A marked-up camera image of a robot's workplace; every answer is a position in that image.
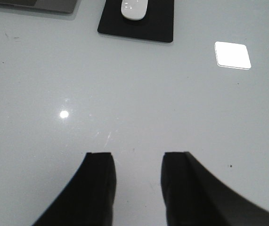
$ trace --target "mouse pad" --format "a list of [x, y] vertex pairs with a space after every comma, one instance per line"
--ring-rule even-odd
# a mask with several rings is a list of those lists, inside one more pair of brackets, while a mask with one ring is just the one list
[[121, 13], [122, 0], [106, 0], [98, 32], [128, 38], [172, 42], [174, 0], [148, 0], [146, 15], [133, 21]]

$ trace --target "white desk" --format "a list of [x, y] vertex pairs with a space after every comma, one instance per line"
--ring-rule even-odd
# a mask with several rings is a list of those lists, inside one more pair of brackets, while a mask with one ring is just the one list
[[[104, 3], [0, 8], [0, 226], [30, 226], [86, 152], [115, 158], [114, 226], [166, 225], [169, 151], [269, 210], [269, 0], [175, 0], [171, 44], [98, 34]], [[216, 41], [251, 69], [219, 67]]]

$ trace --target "white mouse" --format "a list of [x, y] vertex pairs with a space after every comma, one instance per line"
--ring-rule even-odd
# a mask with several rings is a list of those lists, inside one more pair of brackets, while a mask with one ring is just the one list
[[122, 15], [129, 20], [141, 20], [147, 12], [148, 0], [122, 0]]

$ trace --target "black object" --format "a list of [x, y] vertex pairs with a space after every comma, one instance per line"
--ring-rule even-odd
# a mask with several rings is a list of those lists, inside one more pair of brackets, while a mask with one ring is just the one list
[[111, 226], [116, 175], [110, 153], [87, 153], [78, 171], [33, 226]]
[[73, 12], [77, 0], [0, 0], [0, 6], [33, 8], [51, 12]]
[[174, 0], [148, 0], [143, 19], [132, 21], [121, 13], [122, 0], [106, 0], [98, 32], [161, 42], [173, 41]]
[[269, 226], [269, 212], [225, 186], [189, 152], [165, 154], [161, 183], [168, 226]]

